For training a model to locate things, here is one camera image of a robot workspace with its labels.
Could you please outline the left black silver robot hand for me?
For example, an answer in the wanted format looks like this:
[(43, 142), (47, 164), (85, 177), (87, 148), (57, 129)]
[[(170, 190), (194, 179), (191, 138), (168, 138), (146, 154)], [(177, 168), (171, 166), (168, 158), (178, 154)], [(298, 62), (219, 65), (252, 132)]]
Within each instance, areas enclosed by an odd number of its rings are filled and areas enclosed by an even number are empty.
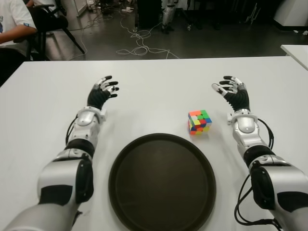
[(104, 103), (111, 98), (117, 97), (119, 91), (118, 81), (112, 81), (112, 76), (106, 76), (99, 79), (92, 87), (87, 106), (101, 110)]

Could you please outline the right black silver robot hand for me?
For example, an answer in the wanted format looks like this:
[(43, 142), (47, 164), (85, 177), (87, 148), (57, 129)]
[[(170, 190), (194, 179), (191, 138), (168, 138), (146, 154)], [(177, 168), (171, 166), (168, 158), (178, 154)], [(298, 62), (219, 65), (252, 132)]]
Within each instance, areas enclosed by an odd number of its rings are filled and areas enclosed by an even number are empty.
[(212, 84), (212, 89), (227, 101), (234, 112), (250, 111), (248, 91), (240, 79), (233, 76), (224, 76), (218, 84)]

